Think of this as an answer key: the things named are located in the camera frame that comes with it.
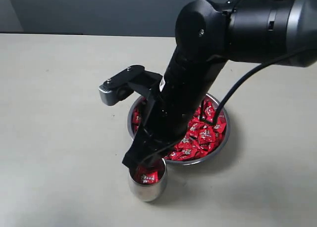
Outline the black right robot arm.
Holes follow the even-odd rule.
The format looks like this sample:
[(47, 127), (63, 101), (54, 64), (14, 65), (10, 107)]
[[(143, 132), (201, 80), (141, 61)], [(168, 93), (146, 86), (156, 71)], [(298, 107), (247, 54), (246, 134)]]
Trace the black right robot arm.
[(125, 83), (147, 99), (123, 165), (135, 169), (161, 159), (186, 133), (207, 91), (229, 60), (308, 67), (317, 60), (317, 0), (210, 0), (186, 5), (175, 25), (176, 48), (164, 75), (143, 66)]

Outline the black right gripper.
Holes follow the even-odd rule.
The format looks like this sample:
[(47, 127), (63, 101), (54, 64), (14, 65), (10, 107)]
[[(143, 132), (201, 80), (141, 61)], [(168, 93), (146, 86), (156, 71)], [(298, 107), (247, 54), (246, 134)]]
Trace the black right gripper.
[[(159, 165), (185, 136), (187, 124), (214, 81), (206, 76), (163, 76), (142, 112), (142, 123), (122, 164), (128, 169), (141, 163), (145, 168)], [(155, 154), (146, 159), (148, 153)]]

